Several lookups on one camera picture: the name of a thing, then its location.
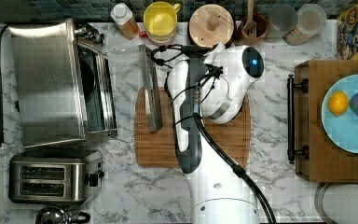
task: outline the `spice jar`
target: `spice jar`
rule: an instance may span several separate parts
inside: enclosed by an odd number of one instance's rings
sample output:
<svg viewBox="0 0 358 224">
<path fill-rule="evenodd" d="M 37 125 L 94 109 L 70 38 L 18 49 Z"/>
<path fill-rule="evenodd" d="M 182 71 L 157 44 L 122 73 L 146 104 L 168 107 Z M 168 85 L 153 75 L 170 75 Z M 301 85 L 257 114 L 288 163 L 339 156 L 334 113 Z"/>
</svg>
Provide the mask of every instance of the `spice jar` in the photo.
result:
<svg viewBox="0 0 358 224">
<path fill-rule="evenodd" d="M 128 39 L 133 39 L 138 35 L 139 27 L 131 10 L 124 3 L 117 4 L 110 12 L 110 16 L 116 22 L 121 33 Z"/>
</svg>

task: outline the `black cable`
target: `black cable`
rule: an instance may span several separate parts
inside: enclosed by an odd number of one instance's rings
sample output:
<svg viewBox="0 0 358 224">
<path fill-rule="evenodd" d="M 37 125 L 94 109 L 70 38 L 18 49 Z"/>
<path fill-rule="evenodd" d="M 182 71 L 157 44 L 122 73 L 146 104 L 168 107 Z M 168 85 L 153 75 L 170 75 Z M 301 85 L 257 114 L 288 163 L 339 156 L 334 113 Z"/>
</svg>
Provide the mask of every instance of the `black cable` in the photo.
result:
<svg viewBox="0 0 358 224">
<path fill-rule="evenodd" d="M 178 45 L 172 45 L 172 46 L 161 46 L 160 48 L 158 49 L 155 49 L 152 51 L 152 61 L 155 62 L 156 64 L 158 65 L 166 65 L 166 62 L 170 62 L 172 60 L 174 60 L 175 58 L 179 57 L 179 55 L 183 54 L 184 53 L 184 47 L 181 46 L 181 49 L 178 49 L 178 50 L 181 50 L 181 52 L 179 54 L 177 54 L 176 56 L 174 56 L 173 58 L 167 60 L 167 61 L 164 61 L 162 59 L 156 59 L 154 57 L 154 54 L 156 54 L 158 51 L 160 52 L 163 52 L 167 49 L 176 49 L 174 47 L 176 47 Z M 193 52 L 193 53 L 197 53 L 191 49 L 186 49 L 187 50 L 187 53 L 189 52 Z M 194 89 L 194 88 L 198 88 L 200 89 L 201 87 L 203 87 L 206 82 L 211 78 L 211 77 L 214 77 L 214 80 L 213 80 L 213 83 L 216 81 L 216 79 L 220 76 L 220 74 L 222 74 L 222 67 L 215 67 L 215 66 L 210 66 L 208 67 L 209 69 L 209 75 L 205 75 L 205 77 L 201 77 L 199 80 L 198 80 L 198 83 L 200 83 L 200 81 L 205 78 L 205 80 L 202 82 L 201 85 L 197 85 L 197 86 L 190 86 L 188 88 L 185 88 L 183 91 L 179 92 L 172 100 L 171 100 L 171 104 L 173 104 L 173 101 L 183 92 L 185 91 L 188 91 L 190 89 Z M 209 93 L 211 92 L 211 90 L 214 88 L 214 85 L 211 86 L 211 88 L 209 89 L 208 93 L 206 94 L 206 96 L 200 101 L 199 105 L 206 99 L 206 97 L 208 97 Z M 245 181 L 248 185 L 249 185 L 249 188 L 251 188 L 251 190 L 254 192 L 256 198 L 258 199 L 258 201 L 260 201 L 261 203 L 261 206 L 263 207 L 263 210 L 265 211 L 266 213 L 266 216 L 267 216 L 267 219 L 268 219 L 268 222 L 269 223 L 277 223 L 276 222 L 276 219 L 275 219 L 275 216 L 274 216 L 274 213 L 272 211 L 272 208 L 270 207 L 269 205 L 269 201 L 266 199 L 266 197 L 264 196 L 263 192 L 260 190 L 260 188 L 257 186 L 257 184 L 251 179 L 250 176 L 248 176 L 246 174 L 246 171 L 243 169 L 243 167 L 241 167 L 239 164 L 237 164 L 234 160 L 231 159 L 231 157 L 228 156 L 228 154 L 223 151 L 222 148 L 220 148 L 220 146 L 218 146 L 215 141 L 212 139 L 212 137 L 208 134 L 208 132 L 206 131 L 205 127 L 203 126 L 202 124 L 202 117 L 200 116 L 199 114 L 199 111 L 198 112 L 194 112 L 194 114 L 192 116 L 188 116 L 188 117 L 185 117 L 183 119 L 180 119 L 179 121 L 175 122 L 173 124 L 173 128 L 174 126 L 176 126 L 176 124 L 182 122 L 183 120 L 185 119 L 190 119 L 190 118 L 194 118 L 196 124 L 197 124 L 197 127 L 199 128 L 201 134 L 203 135 L 203 137 L 205 138 L 205 140 L 211 145 L 211 147 L 213 148 L 213 150 L 216 152 L 216 154 L 218 154 L 220 156 L 220 158 L 222 158 L 233 170 L 233 172 L 237 175 L 237 177 L 241 178 L 243 181 Z"/>
<path fill-rule="evenodd" d="M 167 67 L 169 67 L 170 69 L 173 69 L 173 67 L 172 66 L 170 66 L 169 64 L 167 64 L 167 63 L 165 63 L 164 64 L 165 66 L 167 66 Z"/>
<path fill-rule="evenodd" d="M 2 81 L 2 70 L 1 70 L 1 45 L 2 37 L 8 25 L 5 25 L 0 32 L 0 147 L 5 142 L 4 137 L 4 100 L 3 100 L 3 81 Z"/>
<path fill-rule="evenodd" d="M 212 146 L 213 150 L 233 169 L 233 172 L 249 185 L 249 187 L 252 189 L 255 196 L 257 197 L 258 201 L 260 201 L 261 206 L 263 207 L 263 210 L 266 213 L 268 222 L 277 223 L 272 208 L 269 205 L 269 201 L 266 199 L 263 192 L 260 190 L 257 184 L 250 178 L 250 176 L 246 174 L 245 170 L 240 165 L 238 165 L 234 160 L 232 160 L 228 156 L 228 154 L 215 143 L 215 141 L 206 131 L 205 127 L 202 125 L 201 120 L 202 117 L 200 115 L 195 116 L 197 127 L 199 128 L 201 134 L 204 136 L 205 140 L 207 140 L 207 142 Z"/>
<path fill-rule="evenodd" d="M 205 101 L 205 99 L 209 96 L 209 93 L 211 93 L 211 91 L 214 89 L 214 82 L 216 81 L 216 77 L 213 78 L 213 84 L 211 86 L 211 88 L 208 90 L 208 92 L 206 93 L 206 95 L 204 96 L 204 98 L 202 98 L 200 105 Z"/>
<path fill-rule="evenodd" d="M 164 52 L 167 49 L 176 49 L 176 50 L 179 50 L 180 52 L 168 60 L 163 60 L 160 58 L 156 58 L 154 56 L 157 52 Z M 201 47 L 196 47 L 196 48 L 192 49 L 192 47 L 190 47 L 190 46 L 183 46 L 180 44 L 172 44 L 172 45 L 167 45 L 167 46 L 163 45 L 163 46 L 160 46 L 157 49 L 153 49 L 151 51 L 151 58 L 155 64 L 157 64 L 159 66 L 165 65 L 172 69 L 172 67 L 169 66 L 167 63 L 178 58 L 180 55 L 185 54 L 186 56 L 189 57 L 189 54 L 192 53 L 192 54 L 197 54 L 199 57 L 201 57 L 209 50 L 211 50 L 211 49 L 210 48 L 201 48 Z"/>
</svg>

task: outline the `yellow cup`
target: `yellow cup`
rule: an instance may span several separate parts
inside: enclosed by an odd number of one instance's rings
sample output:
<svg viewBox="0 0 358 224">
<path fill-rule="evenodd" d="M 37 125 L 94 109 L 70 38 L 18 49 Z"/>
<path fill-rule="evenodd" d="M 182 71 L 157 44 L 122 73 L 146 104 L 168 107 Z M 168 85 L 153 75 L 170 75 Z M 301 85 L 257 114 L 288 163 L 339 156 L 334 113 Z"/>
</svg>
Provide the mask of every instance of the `yellow cup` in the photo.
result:
<svg viewBox="0 0 358 224">
<path fill-rule="evenodd" d="M 147 35 L 157 41 L 168 41 L 175 37 L 177 12 L 180 4 L 170 5 L 166 2 L 155 2 L 147 7 L 144 23 Z"/>
</svg>

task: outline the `tile backsplash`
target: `tile backsplash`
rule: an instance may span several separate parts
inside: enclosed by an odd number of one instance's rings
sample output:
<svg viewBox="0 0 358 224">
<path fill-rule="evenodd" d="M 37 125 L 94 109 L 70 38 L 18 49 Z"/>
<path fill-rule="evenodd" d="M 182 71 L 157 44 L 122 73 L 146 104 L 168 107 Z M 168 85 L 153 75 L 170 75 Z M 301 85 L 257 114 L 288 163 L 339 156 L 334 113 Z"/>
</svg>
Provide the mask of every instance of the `tile backsplash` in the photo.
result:
<svg viewBox="0 0 358 224">
<path fill-rule="evenodd" d="M 118 3 L 132 10 L 137 21 L 143 20 L 145 9 L 153 0 L 23 0 L 46 20 L 74 17 L 79 21 L 113 21 L 110 11 Z M 179 21 L 189 21 L 197 8 L 206 4 L 217 4 L 226 8 L 235 20 L 246 15 L 247 0 L 167 0 L 182 5 Z M 288 4 L 299 9 L 305 4 L 318 4 L 324 8 L 327 18 L 337 15 L 358 3 L 358 0 L 255 0 L 255 11 L 268 15 L 276 5 Z"/>
</svg>

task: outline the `clear plastic cup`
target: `clear plastic cup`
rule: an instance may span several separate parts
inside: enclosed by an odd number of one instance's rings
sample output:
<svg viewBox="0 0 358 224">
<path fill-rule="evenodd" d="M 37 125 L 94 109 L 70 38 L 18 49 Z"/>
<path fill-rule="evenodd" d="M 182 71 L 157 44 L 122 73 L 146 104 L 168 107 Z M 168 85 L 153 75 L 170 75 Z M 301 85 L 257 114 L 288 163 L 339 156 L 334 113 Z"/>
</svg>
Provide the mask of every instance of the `clear plastic cup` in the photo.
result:
<svg viewBox="0 0 358 224">
<path fill-rule="evenodd" d="M 269 29 L 264 41 L 272 43 L 296 27 L 298 16 L 296 10 L 289 5 L 277 5 L 268 16 Z"/>
<path fill-rule="evenodd" d="M 306 4 L 298 12 L 298 22 L 294 29 L 283 36 L 289 45 L 301 45 L 314 35 L 319 34 L 326 22 L 326 13 L 316 4 Z"/>
</svg>

